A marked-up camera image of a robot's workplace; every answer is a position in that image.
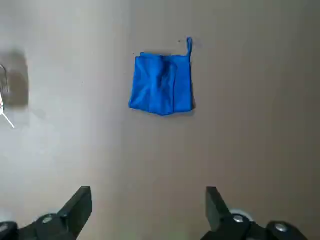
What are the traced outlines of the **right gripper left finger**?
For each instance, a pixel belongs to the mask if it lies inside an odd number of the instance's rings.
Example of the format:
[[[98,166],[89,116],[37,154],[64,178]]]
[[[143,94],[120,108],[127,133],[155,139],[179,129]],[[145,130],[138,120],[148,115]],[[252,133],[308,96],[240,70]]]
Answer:
[[[48,213],[19,228],[14,221],[0,223],[2,240],[76,240],[93,210],[92,190],[82,186],[57,212]]]

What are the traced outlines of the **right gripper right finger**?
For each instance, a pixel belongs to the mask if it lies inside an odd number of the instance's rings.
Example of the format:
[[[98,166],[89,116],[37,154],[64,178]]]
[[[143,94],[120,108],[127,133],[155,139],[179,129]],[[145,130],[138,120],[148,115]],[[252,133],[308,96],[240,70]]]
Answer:
[[[262,227],[243,213],[232,213],[216,187],[206,187],[205,209],[210,230],[202,240],[307,239],[298,228],[285,221],[270,221]]]

